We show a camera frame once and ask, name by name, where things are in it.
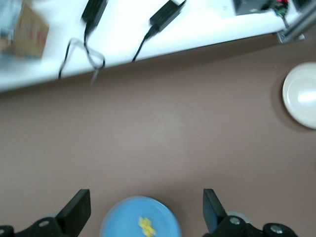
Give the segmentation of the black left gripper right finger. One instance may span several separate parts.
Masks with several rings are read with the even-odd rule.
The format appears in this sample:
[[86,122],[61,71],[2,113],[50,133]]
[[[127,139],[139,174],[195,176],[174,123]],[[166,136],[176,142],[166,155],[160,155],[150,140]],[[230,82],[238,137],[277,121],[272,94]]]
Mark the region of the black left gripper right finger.
[[258,229],[235,214],[229,215],[213,189],[203,190],[203,217],[208,233],[203,237],[296,237],[286,225],[267,223]]

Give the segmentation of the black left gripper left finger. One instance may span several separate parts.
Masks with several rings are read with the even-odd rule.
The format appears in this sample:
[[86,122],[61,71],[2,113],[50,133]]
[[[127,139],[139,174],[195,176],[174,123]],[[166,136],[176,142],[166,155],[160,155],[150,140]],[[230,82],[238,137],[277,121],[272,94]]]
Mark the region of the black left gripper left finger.
[[81,189],[56,216],[41,218],[19,232],[2,225],[0,237],[79,237],[90,216],[90,190]]

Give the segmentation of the yellow foam letter s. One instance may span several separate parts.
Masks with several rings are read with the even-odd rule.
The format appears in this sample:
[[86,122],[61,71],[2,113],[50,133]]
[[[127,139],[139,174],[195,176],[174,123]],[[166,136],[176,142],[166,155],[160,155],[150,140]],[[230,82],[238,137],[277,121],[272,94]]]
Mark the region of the yellow foam letter s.
[[156,235],[156,231],[154,230],[154,228],[148,225],[142,226],[142,232],[146,237],[153,237]]

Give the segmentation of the blue plate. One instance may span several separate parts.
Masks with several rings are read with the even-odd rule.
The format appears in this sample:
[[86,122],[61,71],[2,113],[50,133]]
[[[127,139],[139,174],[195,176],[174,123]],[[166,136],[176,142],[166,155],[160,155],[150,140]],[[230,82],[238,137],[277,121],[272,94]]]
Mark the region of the blue plate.
[[114,205],[105,216],[99,237],[146,237],[139,217],[151,220],[153,237],[182,237],[177,218],[163,203],[151,197],[129,197]]

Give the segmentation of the brown table cover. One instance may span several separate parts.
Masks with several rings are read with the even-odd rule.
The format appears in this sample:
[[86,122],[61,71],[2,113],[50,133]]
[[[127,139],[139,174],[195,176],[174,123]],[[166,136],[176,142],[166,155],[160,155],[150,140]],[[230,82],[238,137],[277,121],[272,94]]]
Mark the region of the brown table cover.
[[202,193],[262,228],[316,237],[316,130],[285,109],[286,75],[316,62],[274,36],[170,54],[0,94],[0,225],[25,229],[90,189],[80,237],[120,200],[150,196],[184,237],[207,228]]

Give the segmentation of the cream plate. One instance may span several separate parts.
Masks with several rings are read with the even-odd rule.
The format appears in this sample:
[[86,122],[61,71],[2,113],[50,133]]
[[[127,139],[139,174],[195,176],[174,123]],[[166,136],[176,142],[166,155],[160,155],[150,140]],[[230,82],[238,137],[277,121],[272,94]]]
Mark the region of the cream plate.
[[287,74],[282,99],[294,120],[316,130],[316,62],[302,63]]

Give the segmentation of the cardboard box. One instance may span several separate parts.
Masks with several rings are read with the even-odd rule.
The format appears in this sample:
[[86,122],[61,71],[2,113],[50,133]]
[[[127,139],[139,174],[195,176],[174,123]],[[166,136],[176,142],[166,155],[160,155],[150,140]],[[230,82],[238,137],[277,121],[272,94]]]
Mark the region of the cardboard box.
[[0,53],[41,58],[49,25],[34,0],[0,0]]

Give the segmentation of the black power adapter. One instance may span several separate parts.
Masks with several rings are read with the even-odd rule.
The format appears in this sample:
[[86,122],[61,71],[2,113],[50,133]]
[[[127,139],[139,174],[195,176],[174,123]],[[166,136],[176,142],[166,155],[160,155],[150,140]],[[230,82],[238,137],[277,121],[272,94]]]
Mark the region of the black power adapter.
[[108,0],[88,0],[81,16],[82,20],[98,25],[107,4]]
[[150,19],[151,29],[161,32],[166,28],[181,12],[187,0],[177,4],[173,0],[168,0]]

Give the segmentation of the black electronics box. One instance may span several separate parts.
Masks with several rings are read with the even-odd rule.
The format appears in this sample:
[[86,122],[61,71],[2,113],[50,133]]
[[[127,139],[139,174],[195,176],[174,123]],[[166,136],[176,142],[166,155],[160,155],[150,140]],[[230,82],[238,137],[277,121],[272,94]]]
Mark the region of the black electronics box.
[[277,16],[284,16],[289,0],[232,0],[236,15],[260,14],[272,10]]

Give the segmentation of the aluminium bracket profile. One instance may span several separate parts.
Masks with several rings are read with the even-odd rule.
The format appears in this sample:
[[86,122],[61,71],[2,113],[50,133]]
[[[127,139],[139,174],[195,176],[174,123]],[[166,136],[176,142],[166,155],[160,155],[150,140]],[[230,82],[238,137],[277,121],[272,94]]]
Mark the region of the aluminium bracket profile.
[[304,40],[303,33],[316,24],[316,1],[310,2],[302,10],[301,15],[289,27],[277,32],[278,42],[281,44]]

